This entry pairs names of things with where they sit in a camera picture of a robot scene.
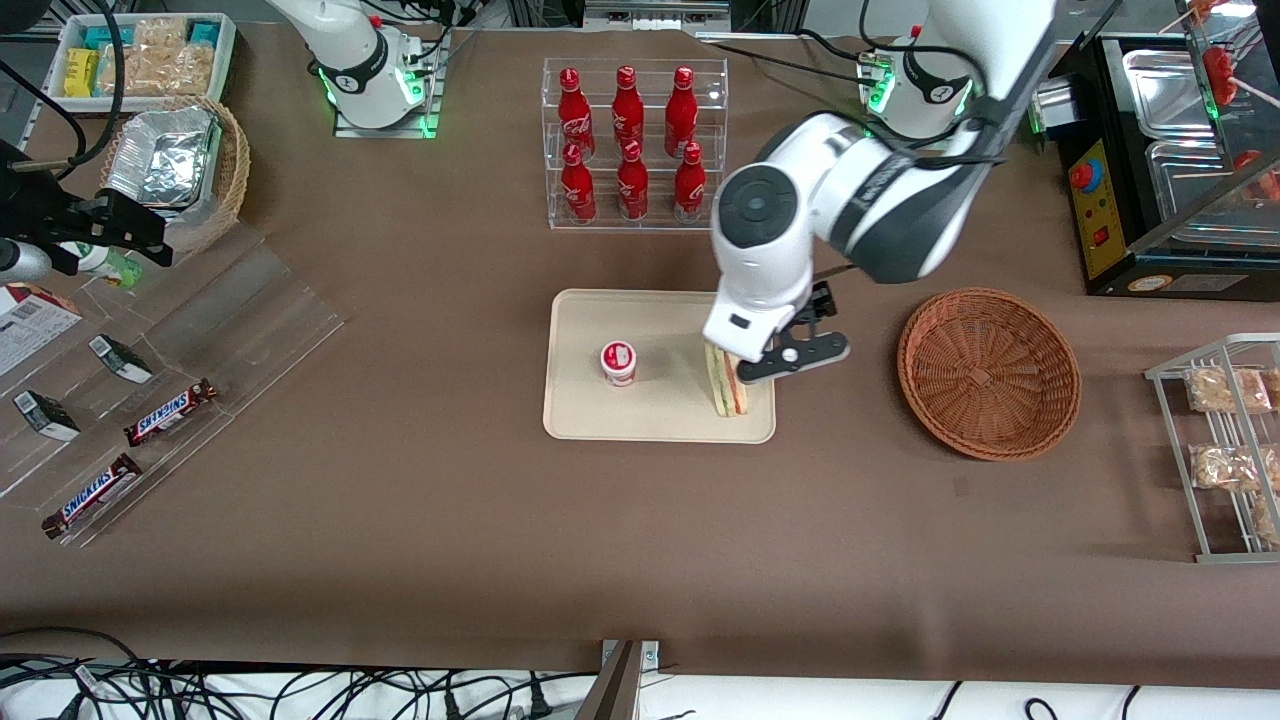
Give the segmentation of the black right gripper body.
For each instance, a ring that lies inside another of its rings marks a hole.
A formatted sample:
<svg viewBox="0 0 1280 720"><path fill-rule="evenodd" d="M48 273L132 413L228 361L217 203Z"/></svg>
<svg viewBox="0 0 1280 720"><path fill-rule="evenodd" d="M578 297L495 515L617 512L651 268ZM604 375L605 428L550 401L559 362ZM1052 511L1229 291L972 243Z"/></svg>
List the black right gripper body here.
<svg viewBox="0 0 1280 720"><path fill-rule="evenodd" d="M60 220L77 202L47 172L19 173L15 161L28 158L1 141L1 234L23 242L51 243Z"/></svg>

